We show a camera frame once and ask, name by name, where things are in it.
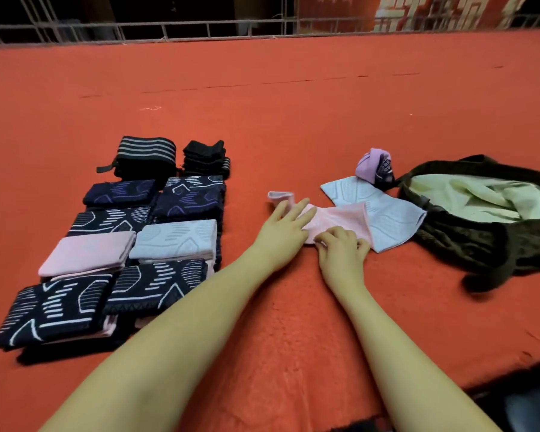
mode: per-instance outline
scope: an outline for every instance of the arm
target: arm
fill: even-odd
[[[316,237],[324,280],[348,313],[399,432],[495,432],[490,418],[384,312],[364,286],[370,247],[333,227]]]
[[[108,356],[42,432],[172,430],[252,294],[307,239],[302,227],[316,209],[297,218],[307,204],[301,201],[284,218],[288,202],[279,204],[240,258]]]

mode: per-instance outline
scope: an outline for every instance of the right hand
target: right hand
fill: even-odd
[[[364,289],[364,259],[370,250],[365,239],[356,239],[352,230],[340,226],[316,235],[318,258],[322,276],[334,295]]]

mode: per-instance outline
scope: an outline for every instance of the red cloth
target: red cloth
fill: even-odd
[[[540,31],[0,49],[0,323],[124,134],[224,139],[227,264],[269,215],[269,190],[331,206],[320,185],[373,146],[397,176],[476,153],[540,170]],[[482,301],[463,275],[414,243],[366,264],[382,308],[459,385],[540,362],[540,274]],[[35,431],[106,354],[15,356],[0,351],[0,431]],[[380,412],[310,247],[253,298],[180,430],[323,431]]]

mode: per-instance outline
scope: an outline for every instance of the dark green bag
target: dark green bag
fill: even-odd
[[[512,275],[540,271],[540,219],[479,223],[449,214],[409,189],[412,177],[420,174],[465,174],[540,186],[539,171],[503,165],[484,155],[476,155],[456,161],[423,163],[396,183],[400,198],[428,212],[415,240],[440,258],[472,272],[463,280],[471,293],[493,290]]]

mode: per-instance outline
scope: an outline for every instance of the left hand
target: left hand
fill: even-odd
[[[266,220],[250,247],[260,262],[268,264],[272,272],[288,264],[308,239],[308,232],[302,228],[314,218],[316,207],[298,216],[309,202],[310,199],[302,200],[282,218],[288,206],[287,200],[282,201]]]

